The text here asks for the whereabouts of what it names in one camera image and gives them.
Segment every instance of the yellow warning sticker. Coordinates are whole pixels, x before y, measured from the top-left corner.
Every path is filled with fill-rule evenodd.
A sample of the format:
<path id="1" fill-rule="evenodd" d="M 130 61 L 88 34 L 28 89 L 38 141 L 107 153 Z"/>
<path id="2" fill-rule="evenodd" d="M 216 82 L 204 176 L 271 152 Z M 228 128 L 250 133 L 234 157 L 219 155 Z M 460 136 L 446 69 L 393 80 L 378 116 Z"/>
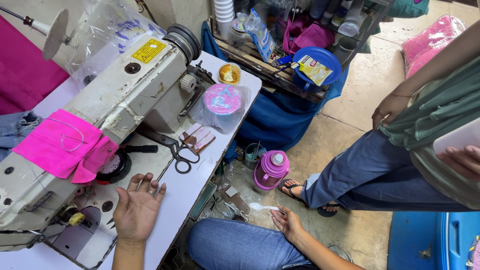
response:
<path id="1" fill-rule="evenodd" d="M 166 45 L 160 41 L 151 39 L 134 54 L 132 54 L 132 57 L 144 62 L 145 64 L 148 64 L 148 62 L 150 62 L 165 47 Z"/>

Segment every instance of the pink water jug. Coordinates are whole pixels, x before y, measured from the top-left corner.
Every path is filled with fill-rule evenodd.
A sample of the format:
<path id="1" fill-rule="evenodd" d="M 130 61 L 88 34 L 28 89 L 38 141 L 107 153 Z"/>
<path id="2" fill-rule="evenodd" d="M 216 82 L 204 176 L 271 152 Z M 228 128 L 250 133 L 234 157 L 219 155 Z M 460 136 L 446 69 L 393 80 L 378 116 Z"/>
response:
<path id="1" fill-rule="evenodd" d="M 285 178 L 290 170 L 290 162 L 284 151 L 266 152 L 255 167 L 253 179 L 263 190 L 274 189 Z"/>

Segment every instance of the black-handled scissors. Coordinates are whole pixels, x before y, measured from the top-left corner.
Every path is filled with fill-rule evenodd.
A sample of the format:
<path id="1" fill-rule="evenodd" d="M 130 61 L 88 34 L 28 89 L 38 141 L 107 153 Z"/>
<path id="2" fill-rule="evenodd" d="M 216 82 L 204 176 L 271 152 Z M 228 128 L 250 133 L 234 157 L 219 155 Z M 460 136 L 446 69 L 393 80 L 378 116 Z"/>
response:
<path id="1" fill-rule="evenodd" d="M 192 169 L 192 163 L 195 164 L 200 161 L 200 156 L 197 153 L 191 151 L 190 148 L 188 148 L 187 146 L 180 147 L 179 142 L 174 138 L 170 138 L 163 134 L 157 133 L 144 125 L 138 126 L 135 131 L 147 139 L 150 139 L 158 144 L 161 144 L 163 146 L 167 146 L 168 148 L 170 148 L 173 158 L 176 160 L 175 169 L 177 170 L 178 173 L 188 173 Z M 198 157 L 198 160 L 192 161 L 185 157 L 182 157 L 179 153 L 182 149 L 185 149 L 185 148 L 188 149 L 190 152 L 192 152 L 194 155 L 196 155 Z M 185 162 L 188 165 L 188 170 L 180 171 L 178 169 L 178 164 L 180 162 Z"/>

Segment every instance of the white spoon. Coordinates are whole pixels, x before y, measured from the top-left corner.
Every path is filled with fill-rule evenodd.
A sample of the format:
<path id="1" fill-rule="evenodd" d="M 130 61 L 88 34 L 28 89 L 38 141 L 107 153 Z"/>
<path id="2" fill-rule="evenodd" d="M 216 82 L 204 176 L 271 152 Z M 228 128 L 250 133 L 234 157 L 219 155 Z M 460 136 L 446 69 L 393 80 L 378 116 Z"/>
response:
<path id="1" fill-rule="evenodd" d="M 277 211 L 280 211 L 280 209 L 278 209 L 278 207 L 275 207 L 275 206 L 263 206 L 259 203 L 251 203 L 249 204 L 250 208 L 254 209 L 254 210 L 257 210 L 257 211 L 260 211 L 260 210 L 263 210 L 263 209 L 271 209 L 271 210 L 277 210 Z"/>

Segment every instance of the bare foot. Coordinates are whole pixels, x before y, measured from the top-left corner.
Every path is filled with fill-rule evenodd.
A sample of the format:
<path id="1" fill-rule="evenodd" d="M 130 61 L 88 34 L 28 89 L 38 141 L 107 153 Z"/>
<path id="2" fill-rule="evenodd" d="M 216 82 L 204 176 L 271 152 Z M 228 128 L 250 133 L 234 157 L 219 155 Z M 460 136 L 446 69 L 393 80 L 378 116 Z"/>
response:
<path id="1" fill-rule="evenodd" d="M 336 202 L 331 201 L 331 202 L 329 202 L 329 204 L 336 204 Z M 327 205 L 324 205 L 324 206 L 322 206 L 322 209 L 326 209 L 327 212 L 337 212 L 338 211 L 338 206 L 337 207 L 332 207 L 332 206 L 327 207 Z"/>
<path id="2" fill-rule="evenodd" d="M 292 197 L 292 194 L 290 194 L 290 192 L 288 192 L 288 189 L 287 187 L 293 185 L 293 184 L 301 184 L 295 180 L 288 180 L 285 182 L 285 186 L 282 187 L 282 191 L 283 193 L 287 194 L 288 196 Z M 302 189 L 302 186 L 296 186 L 296 187 L 293 187 L 291 190 L 293 192 L 293 195 L 295 195 L 295 197 L 301 199 L 301 194 L 300 194 L 300 191 Z"/>

